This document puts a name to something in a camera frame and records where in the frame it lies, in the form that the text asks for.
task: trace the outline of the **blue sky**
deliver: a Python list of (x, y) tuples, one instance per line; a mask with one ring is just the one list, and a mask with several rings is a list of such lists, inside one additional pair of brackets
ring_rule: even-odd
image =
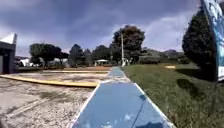
[(198, 0), (0, 0), (0, 37), (18, 34), (16, 55), (32, 43), (52, 43), (68, 52), (75, 43), (108, 46), (126, 24), (145, 31), (143, 46), (181, 50)]

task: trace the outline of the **yellow line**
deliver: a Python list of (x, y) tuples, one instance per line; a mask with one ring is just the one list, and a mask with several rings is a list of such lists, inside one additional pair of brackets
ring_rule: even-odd
[(38, 84), (49, 84), (49, 85), (58, 85), (58, 86), (72, 86), (72, 87), (96, 87), (98, 82), (61, 82), (61, 81), (50, 81), (50, 80), (37, 80), (32, 78), (24, 78), (17, 76), (9, 75), (0, 75), (2, 78), (19, 80), (24, 82), (38, 83)]
[(60, 70), (54, 70), (54, 71), (43, 70), (43, 72), (50, 72), (50, 73), (108, 73), (108, 71), (60, 71)]

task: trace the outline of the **green lawn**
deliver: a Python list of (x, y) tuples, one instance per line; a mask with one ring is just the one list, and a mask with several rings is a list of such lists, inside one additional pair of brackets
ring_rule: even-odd
[(165, 65), (132, 65), (124, 71), (177, 128), (224, 128), (224, 87), (215, 93), (214, 83), (203, 80), (207, 75), (193, 64)]

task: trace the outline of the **lamp post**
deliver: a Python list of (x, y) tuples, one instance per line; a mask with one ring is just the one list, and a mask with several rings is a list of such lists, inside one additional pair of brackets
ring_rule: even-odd
[(122, 33), (121, 33), (121, 66), (124, 67), (124, 41)]

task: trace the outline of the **sign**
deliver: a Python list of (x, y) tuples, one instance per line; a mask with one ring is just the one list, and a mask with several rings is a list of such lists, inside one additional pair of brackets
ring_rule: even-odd
[(216, 78), (224, 80), (224, 17), (216, 0), (201, 0), (216, 46)]

